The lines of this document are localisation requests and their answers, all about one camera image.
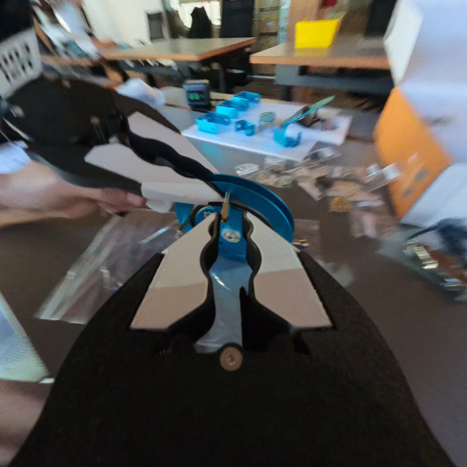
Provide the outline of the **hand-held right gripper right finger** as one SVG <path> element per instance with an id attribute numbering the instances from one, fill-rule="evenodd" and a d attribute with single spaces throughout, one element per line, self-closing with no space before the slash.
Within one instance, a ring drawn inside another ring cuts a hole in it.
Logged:
<path id="1" fill-rule="evenodd" d="M 257 302 L 291 329 L 331 328 L 332 322 L 302 265 L 298 252 L 251 213 L 247 244 L 259 254 L 253 266 L 252 292 Z"/>

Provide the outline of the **white perforated basket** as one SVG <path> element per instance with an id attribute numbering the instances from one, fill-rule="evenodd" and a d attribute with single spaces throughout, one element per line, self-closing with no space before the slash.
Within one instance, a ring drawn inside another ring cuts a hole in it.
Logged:
<path id="1" fill-rule="evenodd" d="M 0 46 L 0 95 L 8 98 L 42 75 L 35 30 L 31 27 L 4 40 Z"/>

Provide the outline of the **person's left hand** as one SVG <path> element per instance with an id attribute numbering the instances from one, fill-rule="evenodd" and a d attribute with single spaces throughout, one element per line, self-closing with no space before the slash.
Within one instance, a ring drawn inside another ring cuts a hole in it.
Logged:
<path id="1" fill-rule="evenodd" d="M 118 188 L 78 186 L 37 162 L 15 171 L 1 164 L 1 228 L 44 219 L 78 219 L 100 209 L 119 214 L 146 207 L 142 196 Z"/>

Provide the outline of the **orange and white box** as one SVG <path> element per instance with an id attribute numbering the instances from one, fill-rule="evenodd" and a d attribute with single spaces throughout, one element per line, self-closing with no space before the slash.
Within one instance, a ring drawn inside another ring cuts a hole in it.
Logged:
<path id="1" fill-rule="evenodd" d="M 397 218 L 467 214 L 467 2 L 397 1 L 384 38 L 394 88 L 375 129 Z"/>

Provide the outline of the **bubble wrap bundle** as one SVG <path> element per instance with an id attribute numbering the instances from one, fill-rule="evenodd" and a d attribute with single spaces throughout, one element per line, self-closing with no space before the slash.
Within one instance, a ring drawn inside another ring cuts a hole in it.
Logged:
<path id="1" fill-rule="evenodd" d="M 130 78 L 116 87 L 115 90 L 120 95 L 136 99 L 155 109 L 166 104 L 163 92 L 148 85 L 140 78 Z"/>

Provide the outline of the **dark hardware bag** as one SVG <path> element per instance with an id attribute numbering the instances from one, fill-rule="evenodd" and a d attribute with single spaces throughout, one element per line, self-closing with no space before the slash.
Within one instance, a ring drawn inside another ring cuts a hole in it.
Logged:
<path id="1" fill-rule="evenodd" d="M 426 228 L 394 231 L 382 241 L 378 254 L 428 280 L 454 301 L 466 304 L 466 219 L 442 219 Z"/>

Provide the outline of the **yellow plastic bin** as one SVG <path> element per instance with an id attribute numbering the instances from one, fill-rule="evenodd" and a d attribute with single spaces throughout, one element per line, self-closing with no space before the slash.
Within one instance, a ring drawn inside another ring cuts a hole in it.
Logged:
<path id="1" fill-rule="evenodd" d="M 343 16 L 325 20 L 302 20 L 295 25 L 295 49 L 327 49 L 334 42 Z"/>

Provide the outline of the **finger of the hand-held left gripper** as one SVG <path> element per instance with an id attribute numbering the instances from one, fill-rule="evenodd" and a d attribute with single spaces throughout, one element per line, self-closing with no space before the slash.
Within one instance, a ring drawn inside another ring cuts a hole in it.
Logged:
<path id="1" fill-rule="evenodd" d="M 168 212 L 174 203 L 205 206 L 224 200 L 224 196 L 206 182 L 146 162 L 120 143 L 94 147 L 85 156 L 85 161 L 140 183 L 148 207 L 160 213 Z"/>
<path id="2" fill-rule="evenodd" d="M 134 112 L 125 118 L 127 146 L 141 159 L 172 168 L 187 178 L 219 174 L 219 171 L 178 131 Z"/>

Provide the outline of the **black device green display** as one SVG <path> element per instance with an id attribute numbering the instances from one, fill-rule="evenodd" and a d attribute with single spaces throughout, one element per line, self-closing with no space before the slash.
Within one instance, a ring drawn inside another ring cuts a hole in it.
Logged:
<path id="1" fill-rule="evenodd" d="M 210 110 L 211 87 L 207 79 L 187 79 L 183 83 L 188 107 L 192 110 Z"/>

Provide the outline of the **blue round turntable base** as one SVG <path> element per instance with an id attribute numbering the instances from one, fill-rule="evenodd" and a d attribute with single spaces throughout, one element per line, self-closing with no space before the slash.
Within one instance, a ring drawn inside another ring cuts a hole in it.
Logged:
<path id="1" fill-rule="evenodd" d="M 220 227 L 219 256 L 246 263 L 247 243 L 243 236 L 243 212 L 264 222 L 288 242 L 292 242 L 295 222 L 289 207 L 267 187 L 252 180 L 225 174 L 205 177 L 221 195 L 229 193 L 229 221 Z"/>

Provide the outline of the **clear plastic bag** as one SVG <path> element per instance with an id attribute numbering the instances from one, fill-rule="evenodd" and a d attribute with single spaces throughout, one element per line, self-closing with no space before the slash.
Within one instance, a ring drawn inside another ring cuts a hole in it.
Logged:
<path id="1" fill-rule="evenodd" d="M 68 269 L 35 317 L 87 324 L 102 304 L 154 254 L 165 253 L 179 237 L 175 213 L 141 210 L 112 217 Z M 197 341 L 202 353 L 227 343 L 242 344 L 240 291 L 248 288 L 247 263 L 218 256 L 210 269 L 216 318 Z"/>

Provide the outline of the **pile of small parts bags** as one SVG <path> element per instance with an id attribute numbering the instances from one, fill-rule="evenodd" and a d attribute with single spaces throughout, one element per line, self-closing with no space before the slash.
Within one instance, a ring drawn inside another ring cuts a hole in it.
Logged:
<path id="1" fill-rule="evenodd" d="M 383 188 L 400 177 L 394 165 L 380 167 L 338 164 L 341 153 L 332 147 L 311 149 L 303 160 L 293 162 L 266 156 L 261 163 L 235 167 L 237 176 L 275 188 L 296 184 L 314 201 L 328 199 L 330 212 L 349 215 L 351 235 L 377 239 L 391 234 L 396 220 Z"/>

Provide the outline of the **translucent plastic tray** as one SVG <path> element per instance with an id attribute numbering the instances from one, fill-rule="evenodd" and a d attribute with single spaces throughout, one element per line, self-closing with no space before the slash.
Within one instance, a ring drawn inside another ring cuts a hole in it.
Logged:
<path id="1" fill-rule="evenodd" d="M 43 384 L 54 382 L 3 295 L 0 296 L 0 379 Z"/>

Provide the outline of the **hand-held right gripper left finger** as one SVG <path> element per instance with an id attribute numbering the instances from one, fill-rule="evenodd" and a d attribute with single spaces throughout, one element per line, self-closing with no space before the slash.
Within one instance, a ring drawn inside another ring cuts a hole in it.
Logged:
<path id="1" fill-rule="evenodd" d="M 218 213 L 210 214 L 167 249 L 131 322 L 131 330 L 167 332 L 205 302 L 208 278 L 202 269 L 201 254 L 213 240 L 218 220 Z"/>

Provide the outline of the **wooden table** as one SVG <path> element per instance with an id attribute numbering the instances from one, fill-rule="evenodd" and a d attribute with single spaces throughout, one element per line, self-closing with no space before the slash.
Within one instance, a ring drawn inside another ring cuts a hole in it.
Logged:
<path id="1" fill-rule="evenodd" d="M 218 90 L 228 93 L 226 73 L 229 62 L 255 44 L 255 37 L 177 38 L 156 40 L 134 48 L 105 48 L 100 51 L 103 62 L 115 63 L 124 81 L 127 72 L 140 73 L 148 84 L 156 86 L 155 76 L 174 76 L 180 81 L 192 79 L 191 71 L 216 63 Z"/>
<path id="2" fill-rule="evenodd" d="M 276 67 L 283 100 L 295 87 L 388 96 L 394 87 L 382 38 L 339 36 L 327 49 L 296 49 L 292 42 L 254 53 L 254 65 Z"/>

